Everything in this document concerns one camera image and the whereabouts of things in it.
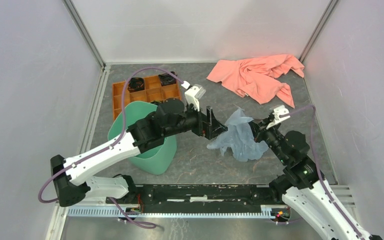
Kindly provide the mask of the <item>translucent blue trash bag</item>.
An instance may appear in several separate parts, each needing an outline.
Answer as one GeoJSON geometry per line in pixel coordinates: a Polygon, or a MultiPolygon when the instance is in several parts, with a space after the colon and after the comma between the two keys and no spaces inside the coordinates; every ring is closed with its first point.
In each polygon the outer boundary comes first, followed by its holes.
{"type": "Polygon", "coordinates": [[[220,150],[222,156],[227,149],[232,150],[233,157],[239,162],[260,159],[269,147],[265,142],[255,142],[250,123],[253,118],[245,115],[241,108],[238,108],[227,119],[225,125],[227,131],[221,133],[214,141],[206,147],[209,150],[220,150]]]}

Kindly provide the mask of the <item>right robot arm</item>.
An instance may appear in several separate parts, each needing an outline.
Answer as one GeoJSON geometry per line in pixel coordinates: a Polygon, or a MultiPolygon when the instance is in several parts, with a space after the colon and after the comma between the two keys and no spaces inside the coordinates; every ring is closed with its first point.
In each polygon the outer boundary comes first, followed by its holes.
{"type": "Polygon", "coordinates": [[[365,230],[334,194],[329,182],[309,156],[306,136],[286,134],[269,120],[251,121],[257,143],[264,142],[284,166],[283,174],[269,183],[269,199],[292,207],[324,240],[380,240],[365,230]]]}

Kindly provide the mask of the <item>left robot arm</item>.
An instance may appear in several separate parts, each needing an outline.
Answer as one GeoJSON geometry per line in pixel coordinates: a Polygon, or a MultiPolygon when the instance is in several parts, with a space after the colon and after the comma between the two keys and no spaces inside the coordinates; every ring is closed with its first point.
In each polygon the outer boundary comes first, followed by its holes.
{"type": "Polygon", "coordinates": [[[95,174],[163,145],[167,137],[191,131],[212,140],[227,129],[209,106],[203,113],[179,99],[165,100],[146,117],[102,145],[73,157],[53,156],[50,168],[56,202],[61,207],[70,207],[86,198],[107,197],[131,204],[137,198],[137,190],[129,175],[97,177],[95,174]]]}

